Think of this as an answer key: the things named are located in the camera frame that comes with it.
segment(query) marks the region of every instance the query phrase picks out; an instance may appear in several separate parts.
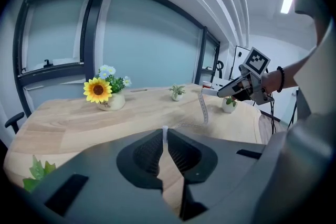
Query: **black bracelet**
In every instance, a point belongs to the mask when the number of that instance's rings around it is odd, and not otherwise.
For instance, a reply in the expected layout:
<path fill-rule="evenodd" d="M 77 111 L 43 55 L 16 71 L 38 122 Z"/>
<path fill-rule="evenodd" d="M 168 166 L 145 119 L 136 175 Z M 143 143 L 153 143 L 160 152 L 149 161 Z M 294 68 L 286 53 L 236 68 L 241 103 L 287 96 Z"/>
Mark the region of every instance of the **black bracelet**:
<path fill-rule="evenodd" d="M 281 83 L 280 83 L 280 88 L 279 90 L 277 90 L 277 92 L 281 92 L 284 87 L 283 83 L 285 82 L 285 72 L 282 69 L 282 67 L 278 67 L 277 70 L 280 70 L 281 72 Z"/>

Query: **measuring tape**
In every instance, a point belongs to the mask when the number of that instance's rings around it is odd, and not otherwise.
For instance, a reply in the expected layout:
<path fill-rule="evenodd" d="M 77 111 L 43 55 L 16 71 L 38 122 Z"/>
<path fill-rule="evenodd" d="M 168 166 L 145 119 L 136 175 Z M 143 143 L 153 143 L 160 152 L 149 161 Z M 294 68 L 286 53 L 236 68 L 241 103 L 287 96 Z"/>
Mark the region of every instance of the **measuring tape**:
<path fill-rule="evenodd" d="M 201 105 L 201 109 L 202 109 L 202 112 L 203 112 L 203 123 L 202 124 L 196 124 L 196 123 L 181 122 L 181 123 L 178 123 L 178 124 L 174 125 L 172 128 L 200 127 L 200 126 L 206 126 L 208 124 L 209 115 L 208 115 L 208 110 L 206 109 L 206 105 L 205 105 L 202 93 L 198 94 L 198 100 L 199 100 L 199 104 Z"/>

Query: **white flower pot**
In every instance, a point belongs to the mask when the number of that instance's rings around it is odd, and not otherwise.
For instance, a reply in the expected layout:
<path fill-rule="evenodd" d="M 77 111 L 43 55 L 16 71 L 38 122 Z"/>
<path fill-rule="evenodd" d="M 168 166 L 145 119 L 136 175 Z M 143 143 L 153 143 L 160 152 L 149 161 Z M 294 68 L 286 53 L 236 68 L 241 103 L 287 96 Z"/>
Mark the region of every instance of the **white flower pot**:
<path fill-rule="evenodd" d="M 112 93 L 112 97 L 108 101 L 99 102 L 98 108 L 106 111 L 116 111 L 125 105 L 125 96 L 123 92 Z"/>
<path fill-rule="evenodd" d="M 182 99 L 182 96 L 183 96 L 183 94 L 178 94 L 178 95 L 177 95 L 177 98 L 175 98 L 174 93 L 172 93 L 172 99 L 173 99 L 174 101 L 179 101 L 179 100 L 181 100 L 181 99 Z"/>
<path fill-rule="evenodd" d="M 224 112 L 232 113 L 236 109 L 237 106 L 238 106 L 238 102 L 236 102 L 236 105 L 233 106 L 233 103 L 226 104 L 226 98 L 223 98 L 222 109 L 223 109 Z"/>

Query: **black chair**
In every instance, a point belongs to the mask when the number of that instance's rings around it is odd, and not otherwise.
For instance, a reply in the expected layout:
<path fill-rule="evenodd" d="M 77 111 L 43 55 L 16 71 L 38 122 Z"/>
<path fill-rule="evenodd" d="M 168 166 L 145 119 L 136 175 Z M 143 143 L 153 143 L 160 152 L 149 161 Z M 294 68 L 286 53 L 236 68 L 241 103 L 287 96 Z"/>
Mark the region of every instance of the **black chair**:
<path fill-rule="evenodd" d="M 25 116 L 24 112 L 21 112 L 19 114 L 16 114 L 14 117 L 11 117 L 8 121 L 5 123 L 5 127 L 12 126 L 15 133 L 19 131 L 19 126 L 17 126 L 17 121 L 21 120 Z"/>

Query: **chair armrest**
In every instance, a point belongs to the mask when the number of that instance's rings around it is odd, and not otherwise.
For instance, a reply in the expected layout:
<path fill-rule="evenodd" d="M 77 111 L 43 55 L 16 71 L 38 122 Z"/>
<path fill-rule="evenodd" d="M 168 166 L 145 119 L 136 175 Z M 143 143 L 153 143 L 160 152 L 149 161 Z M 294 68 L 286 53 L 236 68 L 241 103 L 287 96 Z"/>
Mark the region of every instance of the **chair armrest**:
<path fill-rule="evenodd" d="M 16 123 L 18 120 L 22 119 L 25 116 L 24 112 L 21 112 L 19 114 L 16 114 L 15 116 L 11 117 L 8 121 L 5 123 L 5 127 L 12 126 L 14 123 Z"/>

